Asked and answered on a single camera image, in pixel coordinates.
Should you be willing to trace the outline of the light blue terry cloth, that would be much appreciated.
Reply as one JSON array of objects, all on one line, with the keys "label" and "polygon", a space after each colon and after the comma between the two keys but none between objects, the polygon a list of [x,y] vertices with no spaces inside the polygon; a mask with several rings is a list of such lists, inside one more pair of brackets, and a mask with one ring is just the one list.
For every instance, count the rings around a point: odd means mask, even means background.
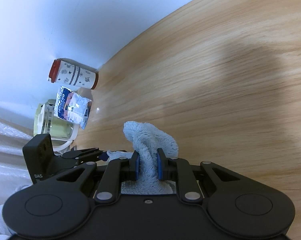
[{"label": "light blue terry cloth", "polygon": [[178,157],[178,144],[172,136],[150,123],[127,121],[123,133],[139,153],[140,168],[137,181],[122,183],[122,194],[173,194],[176,184],[173,181],[158,179],[157,149],[161,148],[167,158]]}]

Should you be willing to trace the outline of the clear glass pitcher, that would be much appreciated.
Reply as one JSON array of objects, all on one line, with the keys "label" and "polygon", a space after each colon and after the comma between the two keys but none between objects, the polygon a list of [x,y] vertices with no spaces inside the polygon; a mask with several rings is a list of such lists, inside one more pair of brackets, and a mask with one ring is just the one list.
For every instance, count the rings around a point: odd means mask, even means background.
[{"label": "clear glass pitcher", "polygon": [[49,133],[53,151],[63,154],[71,149],[76,139],[79,125],[54,116],[54,99],[40,103],[35,113],[33,135]]}]

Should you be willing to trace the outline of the blue white snack packet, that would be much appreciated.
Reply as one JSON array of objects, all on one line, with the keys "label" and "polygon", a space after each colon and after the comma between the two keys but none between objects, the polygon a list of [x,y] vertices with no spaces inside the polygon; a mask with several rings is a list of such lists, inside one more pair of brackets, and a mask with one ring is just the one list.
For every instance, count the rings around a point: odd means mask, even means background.
[{"label": "blue white snack packet", "polygon": [[85,129],[92,101],[64,86],[59,87],[54,105],[54,116]]}]

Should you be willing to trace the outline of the patterned tumbler with red lid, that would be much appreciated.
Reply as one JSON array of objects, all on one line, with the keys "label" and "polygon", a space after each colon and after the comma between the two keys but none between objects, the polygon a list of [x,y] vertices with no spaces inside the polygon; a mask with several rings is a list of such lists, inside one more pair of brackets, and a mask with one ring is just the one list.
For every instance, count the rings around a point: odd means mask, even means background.
[{"label": "patterned tumbler with red lid", "polygon": [[98,73],[81,67],[78,64],[56,59],[52,63],[48,74],[48,81],[62,85],[95,89],[98,83]]}]

